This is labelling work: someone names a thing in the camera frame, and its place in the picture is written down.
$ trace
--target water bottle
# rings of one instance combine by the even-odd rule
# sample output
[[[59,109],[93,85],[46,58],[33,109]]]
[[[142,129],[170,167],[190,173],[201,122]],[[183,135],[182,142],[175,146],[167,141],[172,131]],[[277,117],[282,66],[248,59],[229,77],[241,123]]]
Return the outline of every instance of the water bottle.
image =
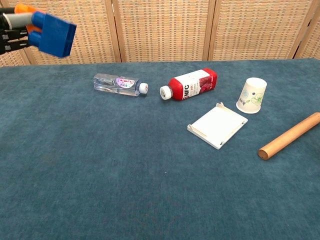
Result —
[[[141,82],[139,78],[104,73],[94,76],[93,86],[98,91],[135,97],[148,92],[148,84]]]

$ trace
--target red juice bottle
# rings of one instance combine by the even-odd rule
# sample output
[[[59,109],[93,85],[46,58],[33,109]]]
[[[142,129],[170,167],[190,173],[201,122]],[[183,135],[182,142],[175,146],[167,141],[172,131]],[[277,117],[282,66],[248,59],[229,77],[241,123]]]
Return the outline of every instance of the red juice bottle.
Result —
[[[160,88],[163,100],[178,101],[211,91],[216,87],[218,75],[210,68],[193,71],[170,80],[168,85]]]

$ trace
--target wooden rod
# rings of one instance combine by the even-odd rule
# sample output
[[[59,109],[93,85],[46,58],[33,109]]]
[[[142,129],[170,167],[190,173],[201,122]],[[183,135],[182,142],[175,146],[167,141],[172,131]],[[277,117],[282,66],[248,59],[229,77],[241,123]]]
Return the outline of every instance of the wooden rod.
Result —
[[[320,123],[320,112],[315,112],[303,121],[299,122],[282,135],[260,148],[258,155],[263,160],[269,160],[273,155],[284,149],[294,140],[309,131],[311,128]]]

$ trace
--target white bottle cap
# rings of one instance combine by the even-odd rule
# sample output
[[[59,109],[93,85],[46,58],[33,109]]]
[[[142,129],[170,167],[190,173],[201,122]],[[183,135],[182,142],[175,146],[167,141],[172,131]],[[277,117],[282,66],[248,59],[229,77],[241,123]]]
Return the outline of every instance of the white bottle cap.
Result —
[[[172,97],[171,89],[168,86],[162,86],[160,88],[160,95],[163,100],[168,100]]]
[[[141,94],[147,94],[147,92],[148,92],[148,84],[147,83],[140,83],[139,92]]]

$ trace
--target wicker panel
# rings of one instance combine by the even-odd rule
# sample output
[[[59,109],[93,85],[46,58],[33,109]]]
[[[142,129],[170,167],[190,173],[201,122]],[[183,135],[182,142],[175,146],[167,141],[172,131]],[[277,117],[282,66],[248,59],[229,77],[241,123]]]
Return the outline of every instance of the wicker panel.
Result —
[[[202,60],[209,3],[209,0],[113,1],[122,61]]]
[[[39,52],[36,47],[30,47],[35,62],[40,65],[116,62],[114,49],[119,51],[119,46],[114,46],[112,42],[106,2],[105,0],[8,0],[12,7],[16,3],[32,5],[63,20],[77,24],[69,57],[61,59]]]
[[[0,67],[27,65],[20,51],[13,51],[0,56]]]
[[[320,59],[320,18],[310,33],[301,57]]]
[[[217,0],[209,59],[289,58],[311,5],[312,0]]]

